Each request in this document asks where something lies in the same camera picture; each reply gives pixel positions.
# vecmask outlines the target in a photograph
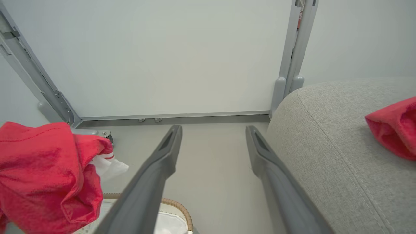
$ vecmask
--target gray fabric sofa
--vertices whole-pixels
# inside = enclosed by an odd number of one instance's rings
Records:
[[[336,233],[416,233],[416,161],[379,144],[364,116],[416,96],[416,78],[328,82],[290,93],[267,140]]]

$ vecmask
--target white wall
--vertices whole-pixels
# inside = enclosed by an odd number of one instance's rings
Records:
[[[48,124],[37,109],[37,98],[0,55],[0,126],[13,121],[28,127]]]
[[[321,0],[300,75],[304,86],[416,77],[415,0]]]
[[[80,117],[270,110],[291,0],[4,0]]]

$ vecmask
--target floor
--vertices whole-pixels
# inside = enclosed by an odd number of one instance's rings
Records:
[[[116,158],[130,166],[127,173],[103,184],[105,193],[123,191],[171,126],[98,125],[94,128],[111,130]],[[250,167],[247,125],[265,134],[268,122],[182,124],[176,172],[167,180],[163,196],[188,209],[200,234],[272,233],[262,183]]]

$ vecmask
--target red towel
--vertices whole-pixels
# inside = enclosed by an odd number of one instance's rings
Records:
[[[113,151],[105,138],[73,135],[65,123],[0,128],[0,233],[72,233],[99,216],[100,177],[88,164]]]
[[[416,160],[416,97],[365,117],[376,139],[395,155]]]

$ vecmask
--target basket rim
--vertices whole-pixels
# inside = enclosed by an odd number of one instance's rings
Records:
[[[118,199],[120,195],[121,193],[104,193],[103,199]],[[177,208],[178,210],[180,210],[185,216],[186,224],[188,225],[188,231],[193,232],[193,223],[192,223],[191,215],[181,203],[172,199],[167,199],[167,198],[162,198],[161,203],[173,206]]]

